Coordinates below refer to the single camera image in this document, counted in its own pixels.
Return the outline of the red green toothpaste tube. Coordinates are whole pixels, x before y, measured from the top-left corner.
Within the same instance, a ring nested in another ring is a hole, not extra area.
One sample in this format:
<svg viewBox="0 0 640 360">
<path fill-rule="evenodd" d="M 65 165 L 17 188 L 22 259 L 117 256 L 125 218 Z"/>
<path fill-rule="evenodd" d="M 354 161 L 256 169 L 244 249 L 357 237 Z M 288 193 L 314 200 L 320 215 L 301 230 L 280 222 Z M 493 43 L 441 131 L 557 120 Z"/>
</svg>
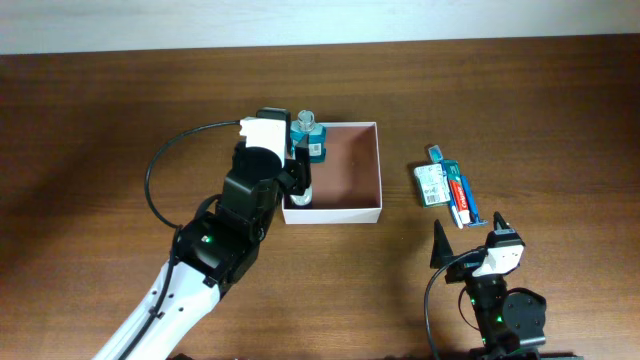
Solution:
<svg viewBox="0 0 640 360">
<path fill-rule="evenodd" d="M 453 194 L 460 224 L 462 226 L 467 225 L 471 222 L 470 209 L 458 162 L 455 160 L 444 160 L 442 165 L 447 175 L 450 191 Z"/>
</svg>

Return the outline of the clear soap pump bottle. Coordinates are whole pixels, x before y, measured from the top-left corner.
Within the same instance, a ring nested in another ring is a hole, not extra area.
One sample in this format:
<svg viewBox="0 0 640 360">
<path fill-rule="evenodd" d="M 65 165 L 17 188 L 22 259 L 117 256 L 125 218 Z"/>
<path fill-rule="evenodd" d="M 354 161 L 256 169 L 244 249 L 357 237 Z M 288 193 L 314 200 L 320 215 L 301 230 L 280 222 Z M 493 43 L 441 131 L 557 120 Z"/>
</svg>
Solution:
<svg viewBox="0 0 640 360">
<path fill-rule="evenodd" d="M 290 195 L 289 199 L 292 207 L 308 208 L 311 206 L 313 199 L 313 187 L 309 186 L 302 195 Z"/>
</svg>

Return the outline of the teal mouthwash bottle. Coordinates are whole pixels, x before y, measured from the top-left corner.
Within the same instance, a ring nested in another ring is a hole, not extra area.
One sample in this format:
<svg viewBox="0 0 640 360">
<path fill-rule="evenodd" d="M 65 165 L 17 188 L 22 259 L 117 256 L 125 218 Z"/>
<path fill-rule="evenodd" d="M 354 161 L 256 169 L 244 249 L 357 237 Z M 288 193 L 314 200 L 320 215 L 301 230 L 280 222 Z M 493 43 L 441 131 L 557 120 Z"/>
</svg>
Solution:
<svg viewBox="0 0 640 360">
<path fill-rule="evenodd" d="M 297 119 L 291 122 L 290 138 L 292 149 L 305 136 L 308 136 L 309 155 L 312 163 L 323 163 L 326 157 L 327 129 L 315 120 L 315 114 L 310 110 L 302 110 Z"/>
</svg>

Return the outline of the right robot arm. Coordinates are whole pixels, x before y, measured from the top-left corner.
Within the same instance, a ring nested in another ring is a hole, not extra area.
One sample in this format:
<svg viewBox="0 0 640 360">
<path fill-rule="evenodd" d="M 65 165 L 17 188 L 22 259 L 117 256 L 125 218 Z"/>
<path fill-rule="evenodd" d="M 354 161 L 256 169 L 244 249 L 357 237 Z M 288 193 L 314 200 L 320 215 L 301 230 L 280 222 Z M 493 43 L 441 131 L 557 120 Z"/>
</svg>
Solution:
<svg viewBox="0 0 640 360">
<path fill-rule="evenodd" d="M 439 276 L 448 284 L 462 283 L 476 319 L 483 346 L 472 349 L 472 359 L 539 359 L 546 343 L 546 299 L 526 288 L 509 289 L 505 277 L 520 266 L 525 242 L 496 212 L 485 243 L 456 255 L 441 223 L 434 222 L 430 267 L 436 273 L 424 294 L 424 313 Z"/>
</svg>

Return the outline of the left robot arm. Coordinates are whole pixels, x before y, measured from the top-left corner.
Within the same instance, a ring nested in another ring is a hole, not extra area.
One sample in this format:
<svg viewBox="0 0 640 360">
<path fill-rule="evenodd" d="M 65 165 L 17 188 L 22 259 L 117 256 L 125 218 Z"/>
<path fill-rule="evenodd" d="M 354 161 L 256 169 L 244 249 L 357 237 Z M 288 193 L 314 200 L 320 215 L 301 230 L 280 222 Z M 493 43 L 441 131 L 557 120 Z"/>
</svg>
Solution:
<svg viewBox="0 0 640 360">
<path fill-rule="evenodd" d="M 282 199 L 310 188 L 308 141 L 293 144 L 289 111 L 264 107 L 237 124 L 243 139 L 221 193 L 175 226 L 167 262 L 97 358 L 169 358 L 253 265 Z"/>
</svg>

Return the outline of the blue white toothbrush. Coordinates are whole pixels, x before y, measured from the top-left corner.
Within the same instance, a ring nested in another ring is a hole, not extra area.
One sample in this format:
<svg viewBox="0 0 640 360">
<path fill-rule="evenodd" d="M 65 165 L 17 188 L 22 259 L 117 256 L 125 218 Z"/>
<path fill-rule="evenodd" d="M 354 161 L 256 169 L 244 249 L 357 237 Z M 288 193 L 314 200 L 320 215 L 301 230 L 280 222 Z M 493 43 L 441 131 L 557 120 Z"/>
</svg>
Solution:
<svg viewBox="0 0 640 360">
<path fill-rule="evenodd" d="M 451 191 L 450 186 L 448 185 L 448 178 L 447 178 L 445 167 L 444 167 L 444 163 L 443 163 L 444 157 L 442 155 L 442 152 L 441 152 L 439 146 L 438 145 L 433 145 L 433 146 L 429 147 L 428 148 L 428 155 L 429 155 L 432 163 L 440 164 L 441 167 L 442 167 L 442 170 L 443 170 L 443 173 L 444 173 L 445 187 L 446 187 L 446 190 L 448 191 L 448 194 L 449 194 L 449 210 L 451 212 L 451 216 L 452 216 L 456 226 L 459 229 L 463 229 L 464 226 L 463 226 L 463 223 L 462 223 L 461 218 L 459 216 L 459 212 L 458 212 L 457 207 L 456 207 L 456 202 L 455 202 L 455 198 L 454 198 L 453 192 Z"/>
</svg>

